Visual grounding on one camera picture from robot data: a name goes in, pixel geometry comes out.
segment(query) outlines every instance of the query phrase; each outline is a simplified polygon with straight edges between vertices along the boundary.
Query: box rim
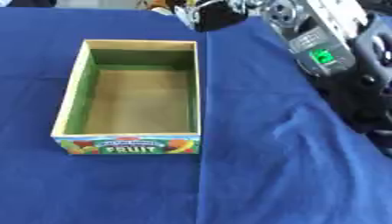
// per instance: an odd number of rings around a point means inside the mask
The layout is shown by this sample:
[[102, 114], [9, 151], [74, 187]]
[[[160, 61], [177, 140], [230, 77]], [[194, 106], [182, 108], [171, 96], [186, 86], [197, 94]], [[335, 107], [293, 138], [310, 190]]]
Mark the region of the box rim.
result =
[[[194, 57], [194, 75], [196, 84], [196, 112], [197, 112], [197, 131], [194, 132], [183, 132], [183, 133], [112, 133], [112, 134], [65, 134], [65, 129], [67, 126], [69, 114], [74, 105], [74, 99], [76, 97], [76, 90], [79, 86], [81, 76], [83, 74], [83, 67], [88, 61], [88, 57], [91, 55], [91, 49], [108, 49], [108, 48], [93, 48], [91, 44], [93, 43], [104, 43], [105, 42], [129, 42], [129, 43], [155, 43], [155, 44], [187, 44], [192, 45], [191, 48], [184, 48], [183, 50], [193, 50]], [[201, 115], [200, 115], [200, 69], [199, 69], [199, 55], [198, 55], [198, 43], [196, 41], [182, 41], [182, 40], [141, 40], [141, 39], [84, 39], [76, 61], [73, 64], [73, 70], [69, 76], [69, 81], [66, 86], [66, 93], [61, 103], [59, 113], [57, 115], [56, 121], [53, 125], [51, 137], [95, 137], [95, 136], [200, 136], [201, 135]]]

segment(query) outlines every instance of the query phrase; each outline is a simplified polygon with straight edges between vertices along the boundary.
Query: cardboard box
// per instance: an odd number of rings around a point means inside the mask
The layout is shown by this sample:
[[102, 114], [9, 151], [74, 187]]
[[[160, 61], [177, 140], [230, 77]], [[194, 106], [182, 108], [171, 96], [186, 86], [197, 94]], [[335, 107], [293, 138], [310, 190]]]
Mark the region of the cardboard box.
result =
[[85, 40], [52, 137], [70, 154], [199, 153], [196, 42]]

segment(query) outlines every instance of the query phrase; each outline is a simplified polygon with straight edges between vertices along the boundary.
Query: white object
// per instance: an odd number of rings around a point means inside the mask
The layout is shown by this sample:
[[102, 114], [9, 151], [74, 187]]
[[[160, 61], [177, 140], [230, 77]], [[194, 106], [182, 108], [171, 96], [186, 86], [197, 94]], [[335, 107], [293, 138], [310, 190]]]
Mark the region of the white object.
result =
[[0, 0], [0, 7], [7, 6], [12, 0]]

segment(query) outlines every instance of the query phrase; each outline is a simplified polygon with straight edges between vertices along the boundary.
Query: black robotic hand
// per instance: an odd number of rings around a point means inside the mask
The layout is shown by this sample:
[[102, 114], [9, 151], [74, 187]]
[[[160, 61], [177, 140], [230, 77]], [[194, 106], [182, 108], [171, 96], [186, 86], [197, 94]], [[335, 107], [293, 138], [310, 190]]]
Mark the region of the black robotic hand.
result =
[[[195, 6], [201, 5], [209, 0], [201, 0]], [[174, 13], [174, 7], [186, 5], [186, 0], [166, 0], [166, 4]], [[234, 12], [226, 2], [218, 2], [203, 7], [199, 11], [200, 21], [195, 25], [197, 32], [208, 32], [218, 30], [229, 25], [237, 24], [248, 17], [248, 14]]]

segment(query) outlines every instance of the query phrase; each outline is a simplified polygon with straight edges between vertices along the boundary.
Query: box wall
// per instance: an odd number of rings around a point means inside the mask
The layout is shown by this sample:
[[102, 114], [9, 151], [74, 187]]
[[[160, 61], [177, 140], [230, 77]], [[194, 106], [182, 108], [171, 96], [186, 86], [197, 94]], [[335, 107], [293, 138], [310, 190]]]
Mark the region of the box wall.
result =
[[70, 154], [198, 154], [199, 136], [56, 137]]

